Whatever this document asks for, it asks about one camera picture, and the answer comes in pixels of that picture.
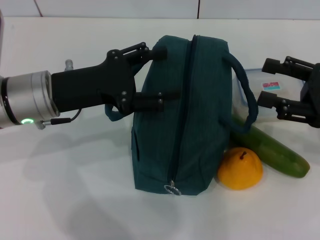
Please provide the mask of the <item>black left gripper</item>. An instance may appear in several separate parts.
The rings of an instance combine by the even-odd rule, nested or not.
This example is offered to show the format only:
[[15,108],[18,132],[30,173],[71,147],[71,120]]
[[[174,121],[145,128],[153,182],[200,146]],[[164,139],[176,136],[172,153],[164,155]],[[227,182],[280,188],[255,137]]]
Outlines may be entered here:
[[145,42],[110,50],[99,65],[52,74],[53,102],[61,113],[104,104],[113,105],[124,115],[162,112],[165,102],[178,100],[181,93],[136,92],[132,70],[166,59],[165,46],[149,49]]

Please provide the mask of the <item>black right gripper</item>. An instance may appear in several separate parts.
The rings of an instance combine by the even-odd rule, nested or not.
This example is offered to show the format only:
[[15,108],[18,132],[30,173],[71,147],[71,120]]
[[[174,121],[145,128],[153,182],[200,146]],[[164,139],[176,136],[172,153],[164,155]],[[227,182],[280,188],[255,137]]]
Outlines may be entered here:
[[279,120],[305,123],[313,128],[320,128],[320,66],[287,56],[283,63],[267,58],[261,71],[292,78],[308,78],[300,92],[300,101],[262,91],[257,104],[268,109],[275,108]]

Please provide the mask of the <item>clear plastic food container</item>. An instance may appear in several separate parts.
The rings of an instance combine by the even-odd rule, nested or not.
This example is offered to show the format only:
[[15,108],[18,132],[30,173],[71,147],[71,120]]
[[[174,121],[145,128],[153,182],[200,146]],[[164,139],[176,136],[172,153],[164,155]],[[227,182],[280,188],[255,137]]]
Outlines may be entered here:
[[[249,87],[256,99],[262,91],[294,101],[300,99],[300,92],[304,85],[302,80],[278,73],[265,73],[260,68],[246,69],[245,72]],[[236,115],[244,120],[247,118],[249,110],[247,98],[236,76],[232,79],[232,107]]]

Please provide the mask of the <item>dark teal insulated lunch bag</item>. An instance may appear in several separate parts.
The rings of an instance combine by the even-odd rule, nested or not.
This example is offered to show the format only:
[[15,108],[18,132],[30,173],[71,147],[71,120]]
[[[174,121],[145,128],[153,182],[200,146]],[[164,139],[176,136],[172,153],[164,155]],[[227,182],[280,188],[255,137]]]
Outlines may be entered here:
[[163,111],[135,112],[131,158],[135,188],[196,196],[216,176],[230,133],[246,133],[258,105],[240,62],[226,41],[166,35],[157,47],[142,92],[157,94]]

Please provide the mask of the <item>green cucumber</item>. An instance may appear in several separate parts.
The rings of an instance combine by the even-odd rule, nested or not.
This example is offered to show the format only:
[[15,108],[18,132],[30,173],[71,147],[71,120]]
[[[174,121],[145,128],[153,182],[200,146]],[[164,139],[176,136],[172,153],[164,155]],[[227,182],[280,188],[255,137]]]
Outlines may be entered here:
[[252,150],[263,163],[282,174],[304,178],[310,170],[309,163],[302,156],[255,126],[247,133],[232,131],[230,140],[239,147]]

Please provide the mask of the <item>orange yellow pear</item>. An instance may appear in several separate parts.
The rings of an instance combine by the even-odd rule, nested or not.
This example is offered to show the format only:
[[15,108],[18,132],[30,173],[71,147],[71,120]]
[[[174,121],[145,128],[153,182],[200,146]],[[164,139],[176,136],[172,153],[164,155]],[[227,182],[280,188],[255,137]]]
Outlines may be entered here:
[[234,147],[224,153],[217,178],[231,190],[245,190],[258,184],[263,174],[263,165],[256,153],[248,148]]

